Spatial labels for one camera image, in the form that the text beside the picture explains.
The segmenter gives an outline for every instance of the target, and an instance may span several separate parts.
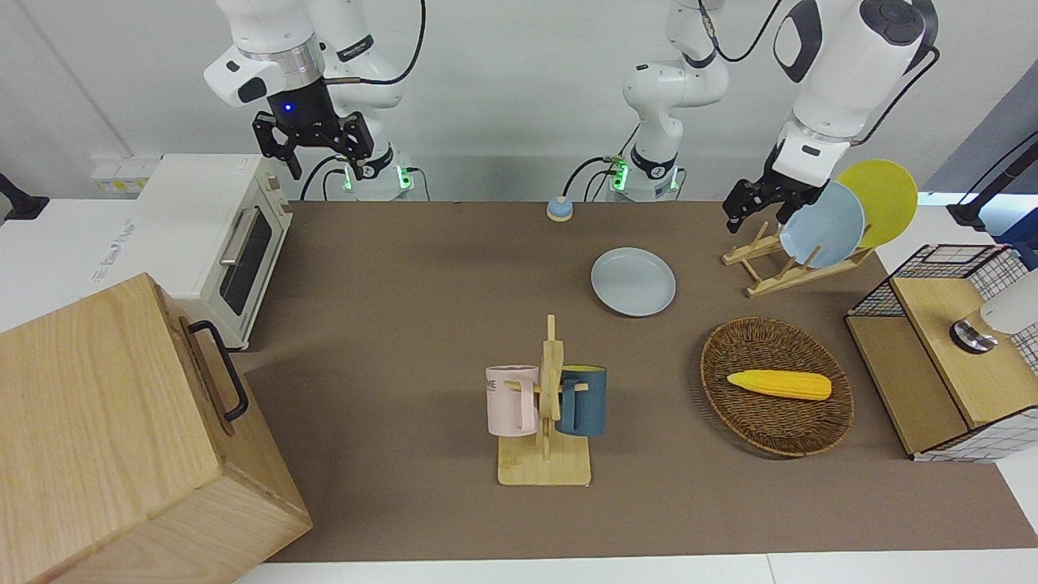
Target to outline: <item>oven handle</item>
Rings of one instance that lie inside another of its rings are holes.
[[[230,376],[230,383],[235,386],[235,393],[238,394],[238,406],[223,415],[224,420],[234,422],[241,418],[245,414],[245,411],[249,409],[249,396],[245,393],[245,386],[242,385],[242,380],[238,377],[235,364],[230,361],[230,354],[227,353],[227,347],[223,344],[223,339],[220,338],[220,333],[216,330],[216,326],[208,321],[199,321],[188,326],[188,333],[192,335],[197,335],[202,331],[209,331],[213,335],[213,340],[216,341],[216,349],[220,352],[220,359],[223,360],[223,365],[227,368],[227,373]]]
[[[256,219],[258,218],[258,206],[245,208],[238,216],[238,224],[235,225],[235,232],[230,233],[230,241],[227,242],[227,247],[223,250],[223,254],[220,255],[221,266],[237,266],[238,261],[242,260],[242,254],[245,253],[245,245],[248,244],[252,227],[255,226]]]

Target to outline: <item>wicker basket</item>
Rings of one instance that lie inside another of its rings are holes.
[[[821,373],[832,382],[823,401],[787,399],[743,390],[728,376],[746,369]],[[778,321],[740,318],[714,330],[703,349],[700,376],[710,406],[740,438],[773,454],[825,452],[850,430],[854,399],[832,356],[803,331]]]

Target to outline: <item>light blue plate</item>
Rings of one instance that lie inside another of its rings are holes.
[[[826,268],[853,253],[864,232],[862,203],[849,188],[830,180],[814,204],[793,213],[778,238],[783,249],[801,263],[821,245],[808,267]]]

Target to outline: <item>pink mug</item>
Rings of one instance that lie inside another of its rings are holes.
[[[534,365],[487,368],[487,428],[495,437],[525,437],[537,432],[534,385],[540,383]]]

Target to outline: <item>oven window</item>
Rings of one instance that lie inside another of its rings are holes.
[[[229,266],[223,275],[223,281],[220,283],[220,297],[227,302],[230,310],[235,311],[238,316],[242,316],[242,311],[245,310],[249,291],[252,290],[252,282],[260,274],[260,265],[263,263],[272,234],[273,229],[270,228],[267,217],[260,213],[255,225],[252,226],[252,232],[249,233],[248,243],[245,244],[241,260],[238,261],[237,266]]]

